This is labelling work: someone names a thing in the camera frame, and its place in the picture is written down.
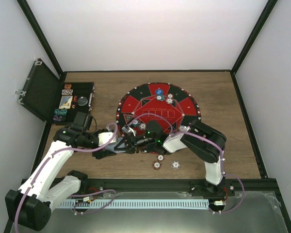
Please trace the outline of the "blue orange chip top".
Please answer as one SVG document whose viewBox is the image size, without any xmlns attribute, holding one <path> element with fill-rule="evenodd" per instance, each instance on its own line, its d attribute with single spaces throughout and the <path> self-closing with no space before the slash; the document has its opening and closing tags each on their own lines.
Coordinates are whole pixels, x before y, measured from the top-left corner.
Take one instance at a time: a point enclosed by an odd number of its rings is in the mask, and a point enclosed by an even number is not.
<svg viewBox="0 0 291 233">
<path fill-rule="evenodd" d="M 171 103 L 173 102 L 173 100 L 172 100 L 171 98 L 168 98 L 168 99 L 166 100 L 166 102 L 167 102 L 168 104 L 171 104 Z"/>
</svg>

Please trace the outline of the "blue backed card deck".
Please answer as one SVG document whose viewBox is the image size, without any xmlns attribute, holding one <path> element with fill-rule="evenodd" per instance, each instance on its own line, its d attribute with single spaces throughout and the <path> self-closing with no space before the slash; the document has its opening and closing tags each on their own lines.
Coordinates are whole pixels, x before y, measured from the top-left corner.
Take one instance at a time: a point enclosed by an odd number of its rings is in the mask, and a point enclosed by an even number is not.
<svg viewBox="0 0 291 233">
<path fill-rule="evenodd" d="M 116 143 L 111 143 L 107 145 L 104 149 L 109 150 L 114 153 L 124 153 L 126 151 L 124 142 L 122 142 L 123 138 L 119 137 Z"/>
</svg>

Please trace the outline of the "orange black chip top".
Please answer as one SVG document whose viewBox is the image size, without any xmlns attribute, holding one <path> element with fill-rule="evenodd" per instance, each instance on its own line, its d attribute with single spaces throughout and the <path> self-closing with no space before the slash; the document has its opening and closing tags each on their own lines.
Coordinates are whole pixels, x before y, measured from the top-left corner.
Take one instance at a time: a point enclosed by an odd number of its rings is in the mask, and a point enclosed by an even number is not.
<svg viewBox="0 0 291 233">
<path fill-rule="evenodd" d="M 168 97 L 169 99 L 172 99 L 172 98 L 173 98 L 173 94 L 169 93 L 169 94 L 167 95 L 167 97 Z"/>
</svg>

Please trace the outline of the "green blue chip top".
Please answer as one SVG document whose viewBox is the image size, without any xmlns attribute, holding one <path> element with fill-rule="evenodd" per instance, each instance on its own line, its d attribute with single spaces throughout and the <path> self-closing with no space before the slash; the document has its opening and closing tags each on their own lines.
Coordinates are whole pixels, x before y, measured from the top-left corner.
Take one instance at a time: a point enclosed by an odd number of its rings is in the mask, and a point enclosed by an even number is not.
<svg viewBox="0 0 291 233">
<path fill-rule="evenodd" d="M 164 101 L 164 96 L 157 95 L 157 96 L 156 96 L 156 99 L 157 99 L 158 101 Z"/>
</svg>

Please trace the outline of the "blue small blind button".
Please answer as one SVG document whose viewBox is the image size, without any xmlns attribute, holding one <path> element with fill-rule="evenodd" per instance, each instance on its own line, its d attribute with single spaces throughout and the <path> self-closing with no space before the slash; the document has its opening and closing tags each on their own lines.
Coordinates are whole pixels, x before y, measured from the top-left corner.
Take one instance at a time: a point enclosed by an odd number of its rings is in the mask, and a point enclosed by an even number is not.
<svg viewBox="0 0 291 233">
<path fill-rule="evenodd" d="M 155 94 L 156 94 L 157 96 L 162 96 L 162 95 L 163 95 L 163 90 L 160 89 L 160 88 L 158 88 L 158 89 L 156 89 Z"/>
</svg>

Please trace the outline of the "orange black chip stack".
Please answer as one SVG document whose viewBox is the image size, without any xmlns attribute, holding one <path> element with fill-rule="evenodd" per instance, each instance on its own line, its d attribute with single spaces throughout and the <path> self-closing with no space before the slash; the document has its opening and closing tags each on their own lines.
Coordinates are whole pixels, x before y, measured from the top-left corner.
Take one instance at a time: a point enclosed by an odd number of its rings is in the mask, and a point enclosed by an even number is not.
<svg viewBox="0 0 291 233">
<path fill-rule="evenodd" d="M 160 162 L 154 162 L 153 163 L 153 169 L 154 170 L 159 170 L 161 168 L 161 163 Z"/>
</svg>

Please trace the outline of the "green blue chip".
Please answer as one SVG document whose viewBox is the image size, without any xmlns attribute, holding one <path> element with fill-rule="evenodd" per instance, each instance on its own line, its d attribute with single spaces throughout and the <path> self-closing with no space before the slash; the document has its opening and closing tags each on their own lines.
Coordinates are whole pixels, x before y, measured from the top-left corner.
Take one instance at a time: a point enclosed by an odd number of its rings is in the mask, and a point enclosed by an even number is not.
<svg viewBox="0 0 291 233">
<path fill-rule="evenodd" d="M 156 96 L 156 99 L 157 99 L 158 101 L 164 101 L 164 96 L 157 95 L 157 96 Z"/>
<path fill-rule="evenodd" d="M 133 127 L 138 127 L 138 126 L 139 126 L 139 120 L 134 120 L 134 121 L 132 122 L 132 126 L 133 126 Z"/>
</svg>

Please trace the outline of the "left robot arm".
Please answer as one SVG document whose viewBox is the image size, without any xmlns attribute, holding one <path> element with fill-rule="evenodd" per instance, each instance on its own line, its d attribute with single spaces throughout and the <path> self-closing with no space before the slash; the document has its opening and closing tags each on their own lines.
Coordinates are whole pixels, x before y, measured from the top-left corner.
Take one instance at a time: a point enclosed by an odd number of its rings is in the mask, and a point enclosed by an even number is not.
<svg viewBox="0 0 291 233">
<path fill-rule="evenodd" d="M 35 231 L 43 229 L 54 209 L 65 199 L 75 193 L 84 196 L 89 192 L 89 183 L 83 173 L 66 175 L 55 186 L 52 183 L 73 153 L 96 152 L 115 141 L 116 123 L 91 133 L 92 119 L 89 114 L 77 113 L 72 123 L 56 132 L 46 156 L 26 182 L 17 191 L 9 190 L 6 194 L 8 217 L 14 222 L 16 233 L 20 225 Z"/>
</svg>

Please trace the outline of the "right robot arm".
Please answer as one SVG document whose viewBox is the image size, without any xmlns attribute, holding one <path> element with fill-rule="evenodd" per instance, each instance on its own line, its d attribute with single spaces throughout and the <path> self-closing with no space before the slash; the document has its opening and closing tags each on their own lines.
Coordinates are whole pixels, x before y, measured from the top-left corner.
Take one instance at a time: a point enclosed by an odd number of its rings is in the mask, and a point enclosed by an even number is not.
<svg viewBox="0 0 291 233">
<path fill-rule="evenodd" d="M 136 135 L 128 125 L 123 127 L 123 131 L 125 136 L 114 147 L 115 152 L 169 155 L 188 148 L 205 163 L 203 189 L 213 196 L 223 192 L 226 137 L 221 132 L 199 120 L 193 120 L 188 127 L 175 133 L 165 133 L 156 120 L 146 123 L 141 135 Z"/>
</svg>

